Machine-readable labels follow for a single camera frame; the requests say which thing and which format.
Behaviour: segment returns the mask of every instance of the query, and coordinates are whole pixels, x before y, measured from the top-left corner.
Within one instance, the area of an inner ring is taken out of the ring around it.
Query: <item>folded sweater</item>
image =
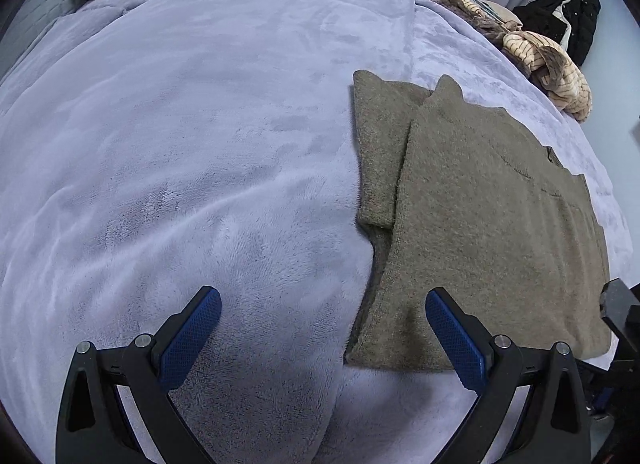
[[[431,94],[357,71],[354,96],[357,220],[376,255],[346,362],[450,368],[424,313],[438,286],[518,345],[606,352],[609,267],[584,177],[506,110],[466,103],[448,76]]]

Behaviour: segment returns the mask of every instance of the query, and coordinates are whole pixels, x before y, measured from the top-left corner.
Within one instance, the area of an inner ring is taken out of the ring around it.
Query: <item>black jacket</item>
[[[556,42],[562,40],[566,25],[552,15],[563,0],[534,0],[526,6],[513,9],[522,21],[525,31],[545,35]],[[596,21],[600,12],[600,0],[571,0],[562,8],[564,18],[571,24],[567,54],[581,66],[593,43]]]

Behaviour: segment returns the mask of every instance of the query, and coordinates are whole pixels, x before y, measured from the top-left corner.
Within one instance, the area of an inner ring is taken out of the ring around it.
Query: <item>bed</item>
[[[201,285],[222,320],[172,399],[217,462],[437,454],[475,397],[454,374],[342,364],[372,258],[354,222],[356,69],[428,88],[449,74],[505,107],[585,174],[623,275],[629,233],[580,125],[436,4],[92,1],[0,85],[0,401],[41,462],[76,344],[155,332]]]

